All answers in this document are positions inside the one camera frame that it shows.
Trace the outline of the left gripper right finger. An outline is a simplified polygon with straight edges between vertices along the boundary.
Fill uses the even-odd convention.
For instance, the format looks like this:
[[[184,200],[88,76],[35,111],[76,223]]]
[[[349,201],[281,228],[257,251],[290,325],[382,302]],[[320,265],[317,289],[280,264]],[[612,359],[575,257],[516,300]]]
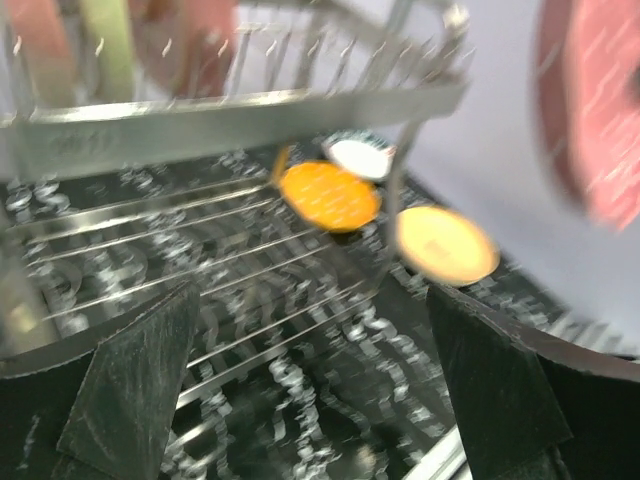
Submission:
[[[426,304],[475,479],[636,479],[639,367],[444,285]]]

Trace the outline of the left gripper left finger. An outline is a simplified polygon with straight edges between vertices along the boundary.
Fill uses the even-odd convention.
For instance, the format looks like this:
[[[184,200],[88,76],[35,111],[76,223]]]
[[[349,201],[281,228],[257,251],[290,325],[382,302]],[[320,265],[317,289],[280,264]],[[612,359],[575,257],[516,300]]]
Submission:
[[[4,479],[156,479],[192,349],[191,281],[1,362]]]

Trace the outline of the beige tan round plate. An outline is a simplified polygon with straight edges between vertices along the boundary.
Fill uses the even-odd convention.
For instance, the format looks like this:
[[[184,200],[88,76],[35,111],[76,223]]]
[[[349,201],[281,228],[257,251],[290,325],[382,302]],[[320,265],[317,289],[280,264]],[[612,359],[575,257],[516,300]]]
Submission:
[[[493,273],[500,251],[474,222],[456,211],[416,206],[396,216],[400,256],[432,281],[464,287]]]

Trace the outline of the yellow dotted plate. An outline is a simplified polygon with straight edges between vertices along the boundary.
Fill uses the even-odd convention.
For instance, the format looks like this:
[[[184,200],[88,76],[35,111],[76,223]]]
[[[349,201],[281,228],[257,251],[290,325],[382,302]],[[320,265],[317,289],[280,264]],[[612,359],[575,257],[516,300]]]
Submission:
[[[278,151],[271,182],[304,220],[332,233],[352,232],[375,220],[381,200],[373,184],[327,162],[290,166],[289,153],[289,146]]]

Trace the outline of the teal-rimmed lettered plate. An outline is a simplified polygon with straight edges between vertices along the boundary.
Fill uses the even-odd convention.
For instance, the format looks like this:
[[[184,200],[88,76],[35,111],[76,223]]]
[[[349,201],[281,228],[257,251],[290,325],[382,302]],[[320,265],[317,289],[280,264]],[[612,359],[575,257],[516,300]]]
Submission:
[[[321,142],[328,160],[364,180],[384,182],[396,146],[370,130],[340,130]]]

